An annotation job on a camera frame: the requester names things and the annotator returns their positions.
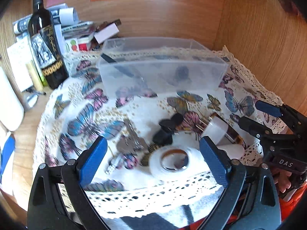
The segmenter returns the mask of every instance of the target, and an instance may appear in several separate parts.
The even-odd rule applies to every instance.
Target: transparent plastic box
[[[168,51],[192,48],[208,54],[196,60],[186,51],[174,59]],[[148,59],[152,50],[155,58]],[[159,50],[163,55],[156,59]],[[215,90],[228,68],[225,61],[194,40],[163,37],[110,39],[104,43],[102,52],[117,61],[108,63],[101,58],[97,62],[109,98],[150,97],[156,93],[181,90]],[[147,55],[140,55],[144,57],[141,58],[138,53],[143,52]]]

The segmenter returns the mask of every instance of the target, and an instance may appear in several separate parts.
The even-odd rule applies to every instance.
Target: hand
[[[279,190],[280,192],[284,193],[286,189],[291,187],[291,182],[289,181],[289,177],[292,175],[291,172],[278,168],[271,168],[271,173],[273,175],[277,191]]]

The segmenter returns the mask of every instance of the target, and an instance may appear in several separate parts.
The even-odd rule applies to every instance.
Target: blue gripper pad
[[[220,150],[208,136],[200,140],[199,150],[208,164],[216,182],[226,188],[228,186],[227,169],[218,157]]]
[[[258,100],[255,103],[257,110],[267,113],[273,117],[281,117],[280,109],[272,104]]]
[[[80,170],[79,173],[79,184],[81,187],[84,187],[87,184],[91,183],[108,149],[108,142],[104,137],[102,137],[98,143],[96,141],[93,143],[93,145],[97,144],[96,148],[93,150],[92,154],[88,157],[87,161],[82,166],[82,169]]]

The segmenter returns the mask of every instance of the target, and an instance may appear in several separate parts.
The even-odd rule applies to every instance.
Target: screw
[[[76,162],[75,159],[69,159],[69,160],[67,161],[67,164],[68,164],[68,165],[74,165],[75,162]]]
[[[45,163],[42,163],[42,164],[39,165],[39,169],[41,169],[41,170],[44,169],[45,167],[46,167]]]
[[[267,170],[269,168],[269,166],[266,163],[261,164],[261,167],[265,170]]]
[[[232,163],[233,165],[238,166],[238,165],[240,164],[240,161],[239,161],[238,159],[232,159],[232,160],[231,160],[231,163]]]

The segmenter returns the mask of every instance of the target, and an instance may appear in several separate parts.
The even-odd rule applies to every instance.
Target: wine bottle
[[[44,8],[43,0],[33,0],[28,32],[35,58],[49,87],[58,88],[68,78],[68,72],[59,52],[51,12]]]

